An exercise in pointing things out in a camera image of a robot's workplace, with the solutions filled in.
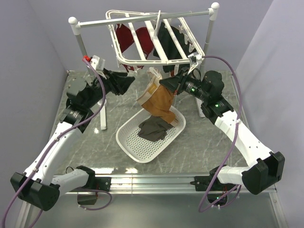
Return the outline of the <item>orange-brown underwear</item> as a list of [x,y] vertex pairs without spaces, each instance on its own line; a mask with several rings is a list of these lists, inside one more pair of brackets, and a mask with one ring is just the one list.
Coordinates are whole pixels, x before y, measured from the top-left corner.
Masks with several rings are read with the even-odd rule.
[[137,103],[152,116],[160,117],[166,123],[177,126],[178,120],[175,113],[170,111],[174,94],[160,84],[162,75],[154,67],[147,71],[150,81],[143,94],[137,99]]

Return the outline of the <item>white clip hanger frame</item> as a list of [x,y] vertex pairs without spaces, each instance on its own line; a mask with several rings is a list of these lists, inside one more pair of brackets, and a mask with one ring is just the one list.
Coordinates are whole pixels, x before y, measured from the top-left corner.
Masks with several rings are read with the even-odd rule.
[[[208,10],[205,11],[199,11],[199,12],[180,12],[180,13],[162,13],[159,11],[158,13],[143,13],[143,12],[133,12],[133,11],[123,11],[123,10],[109,10],[106,12],[106,20],[104,21],[104,24],[108,26],[110,33],[111,33],[111,39],[113,42],[113,48],[115,50],[116,59],[118,65],[129,65],[133,66],[135,69],[137,66],[168,66],[168,65],[174,65],[178,67],[181,64],[190,64],[190,61],[188,59],[188,56],[185,55],[182,47],[180,46],[177,38],[175,37],[171,25],[170,20],[171,19],[178,19],[181,22],[181,27],[186,31],[186,41],[191,41],[192,47],[194,47],[198,54],[201,54],[206,58],[205,56],[205,48],[201,48],[199,43],[197,42],[194,34],[192,33],[191,29],[189,28],[185,17],[189,16],[199,16],[199,15],[211,15],[211,12]],[[141,22],[143,21],[146,25],[148,34],[151,38],[151,41],[154,44],[154,49],[158,52],[159,60],[147,60],[144,56],[143,49],[140,45],[138,36],[135,32],[135,29],[133,27],[134,22]],[[169,34],[171,35],[182,59],[173,59],[169,60],[162,48],[162,45],[159,42],[159,39],[157,37],[159,27],[161,25],[161,21],[165,23],[165,28],[168,29]],[[115,24],[124,24],[127,23],[129,26],[129,29],[131,30],[131,35],[134,39],[138,54],[140,56],[140,60],[134,60],[134,59],[126,59],[123,56],[121,45],[118,42],[117,35],[114,31],[114,25]]]

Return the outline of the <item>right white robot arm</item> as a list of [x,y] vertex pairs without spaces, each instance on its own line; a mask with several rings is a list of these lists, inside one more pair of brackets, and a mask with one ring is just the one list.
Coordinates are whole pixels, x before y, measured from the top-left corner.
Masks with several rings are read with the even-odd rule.
[[222,96],[221,73],[208,71],[196,79],[182,69],[177,75],[160,80],[160,84],[176,95],[186,92],[202,101],[201,110],[218,127],[244,157],[246,167],[224,165],[209,178],[210,186],[219,190],[225,184],[243,185],[257,195],[282,178],[285,157],[263,145],[238,117],[232,105]]

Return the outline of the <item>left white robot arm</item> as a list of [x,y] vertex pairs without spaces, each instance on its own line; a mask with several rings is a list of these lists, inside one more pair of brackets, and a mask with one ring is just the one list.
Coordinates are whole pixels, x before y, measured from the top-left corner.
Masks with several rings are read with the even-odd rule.
[[73,78],[66,91],[66,108],[49,142],[23,172],[14,173],[10,182],[17,197],[43,210],[50,210],[60,196],[74,189],[97,190],[95,171],[78,166],[72,172],[55,177],[60,162],[85,132],[95,117],[92,107],[104,101],[108,93],[124,95],[135,77],[104,69],[92,81]]

